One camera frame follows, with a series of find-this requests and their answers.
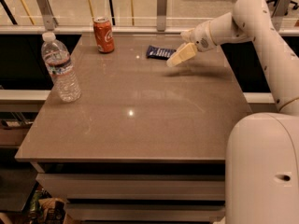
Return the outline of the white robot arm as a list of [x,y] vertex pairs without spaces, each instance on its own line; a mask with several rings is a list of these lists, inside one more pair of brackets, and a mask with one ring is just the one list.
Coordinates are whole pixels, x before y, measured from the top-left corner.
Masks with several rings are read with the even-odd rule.
[[265,0],[181,34],[177,66],[218,45],[251,42],[272,96],[232,129],[225,155],[225,215],[214,224],[299,224],[299,58],[271,20]]

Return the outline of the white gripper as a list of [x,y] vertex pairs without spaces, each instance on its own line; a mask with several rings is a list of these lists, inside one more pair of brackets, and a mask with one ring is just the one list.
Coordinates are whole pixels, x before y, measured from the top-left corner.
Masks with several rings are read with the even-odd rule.
[[197,50],[206,52],[216,47],[210,33],[209,21],[200,23],[190,30],[183,31],[180,35],[188,43],[181,44],[177,51],[170,56],[166,61],[168,67],[174,67],[189,60],[196,55]]

